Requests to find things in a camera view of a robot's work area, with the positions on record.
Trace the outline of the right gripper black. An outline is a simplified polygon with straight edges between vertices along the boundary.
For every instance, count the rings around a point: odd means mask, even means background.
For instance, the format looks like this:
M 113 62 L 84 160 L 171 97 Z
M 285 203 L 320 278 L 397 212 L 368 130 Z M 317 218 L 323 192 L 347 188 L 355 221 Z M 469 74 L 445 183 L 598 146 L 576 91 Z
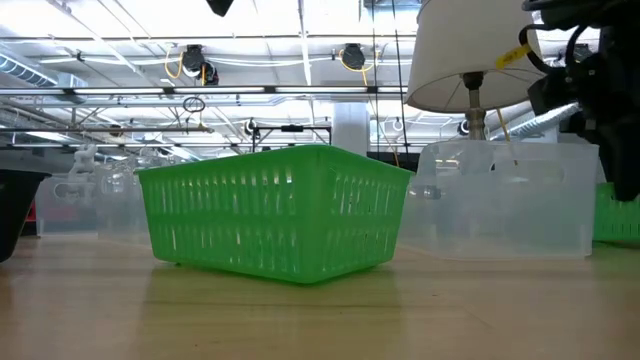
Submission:
M 598 53 L 605 63 L 600 158 L 615 199 L 632 201 L 640 195 L 640 139 L 619 129 L 640 127 L 640 24 L 602 27 Z

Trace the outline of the green plastic slotted basket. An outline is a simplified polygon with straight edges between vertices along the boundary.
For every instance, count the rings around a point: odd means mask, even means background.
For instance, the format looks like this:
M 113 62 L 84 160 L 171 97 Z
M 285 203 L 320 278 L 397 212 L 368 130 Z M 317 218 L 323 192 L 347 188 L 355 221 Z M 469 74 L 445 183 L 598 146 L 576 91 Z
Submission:
M 412 174 L 306 145 L 138 176 L 157 259 L 313 284 L 393 258 Z
M 623 202 L 610 183 L 596 187 L 593 240 L 640 246 L 640 195 Z

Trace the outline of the black plastic slotted basket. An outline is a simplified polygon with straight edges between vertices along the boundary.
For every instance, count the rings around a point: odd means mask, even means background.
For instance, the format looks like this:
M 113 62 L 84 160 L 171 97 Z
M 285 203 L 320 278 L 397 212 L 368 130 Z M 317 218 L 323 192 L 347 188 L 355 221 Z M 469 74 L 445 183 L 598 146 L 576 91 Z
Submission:
M 50 176 L 0 169 L 0 263 L 12 256 L 39 185 Z

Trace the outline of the white building column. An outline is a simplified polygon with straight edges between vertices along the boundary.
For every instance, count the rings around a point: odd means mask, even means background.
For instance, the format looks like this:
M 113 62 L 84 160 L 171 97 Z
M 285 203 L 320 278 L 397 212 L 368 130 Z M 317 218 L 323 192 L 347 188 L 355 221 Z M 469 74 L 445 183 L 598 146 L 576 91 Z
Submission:
M 370 115 L 362 102 L 334 104 L 332 143 L 349 152 L 366 156 L 369 147 Z

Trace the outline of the table lamp white shade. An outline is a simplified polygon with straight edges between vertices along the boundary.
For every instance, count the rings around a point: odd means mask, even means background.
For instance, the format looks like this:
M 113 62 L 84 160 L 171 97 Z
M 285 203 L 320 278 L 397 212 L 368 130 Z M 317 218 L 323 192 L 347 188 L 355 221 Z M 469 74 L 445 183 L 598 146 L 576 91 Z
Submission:
M 488 110 L 524 102 L 530 85 L 543 77 L 527 59 L 540 53 L 535 33 L 531 52 L 504 69 L 496 60 L 519 47 L 519 32 L 534 23 L 523 0 L 423 0 L 405 103 L 436 113 L 462 113 L 469 137 L 484 140 Z

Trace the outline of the silver flexible duct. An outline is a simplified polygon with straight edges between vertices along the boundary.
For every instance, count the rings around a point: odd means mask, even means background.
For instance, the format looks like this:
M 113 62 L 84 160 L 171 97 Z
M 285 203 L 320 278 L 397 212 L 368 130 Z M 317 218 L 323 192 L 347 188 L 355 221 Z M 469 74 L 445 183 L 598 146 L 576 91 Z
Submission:
M 581 110 L 579 104 L 572 103 L 552 109 L 542 115 L 535 115 L 533 111 L 530 111 L 507 121 L 506 130 L 499 128 L 490 132 L 488 140 L 505 141 L 507 136 L 510 140 L 524 139 L 558 126 L 562 121 L 569 119 Z

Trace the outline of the black metal frame rig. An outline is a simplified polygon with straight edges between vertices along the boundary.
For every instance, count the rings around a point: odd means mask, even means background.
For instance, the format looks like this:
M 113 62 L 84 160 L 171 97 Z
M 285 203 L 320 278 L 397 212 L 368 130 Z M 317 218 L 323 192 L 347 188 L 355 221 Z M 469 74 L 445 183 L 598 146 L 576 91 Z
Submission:
M 288 124 L 281 126 L 258 126 L 254 125 L 251 128 L 251 152 L 255 153 L 259 147 L 275 147 L 275 144 L 264 145 L 264 140 L 274 131 L 281 133 L 302 133 L 310 131 L 314 134 L 323 144 L 333 144 L 333 133 L 331 126 L 306 126 L 299 124 Z

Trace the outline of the grey ceiling duct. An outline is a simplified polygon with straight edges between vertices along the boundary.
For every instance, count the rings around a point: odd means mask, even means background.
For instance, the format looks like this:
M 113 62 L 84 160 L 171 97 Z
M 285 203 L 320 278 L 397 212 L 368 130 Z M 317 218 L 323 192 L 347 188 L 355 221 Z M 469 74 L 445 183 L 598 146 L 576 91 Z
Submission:
M 0 53 L 0 73 L 13 76 L 35 87 L 56 87 L 58 84 L 55 78 L 4 53 Z

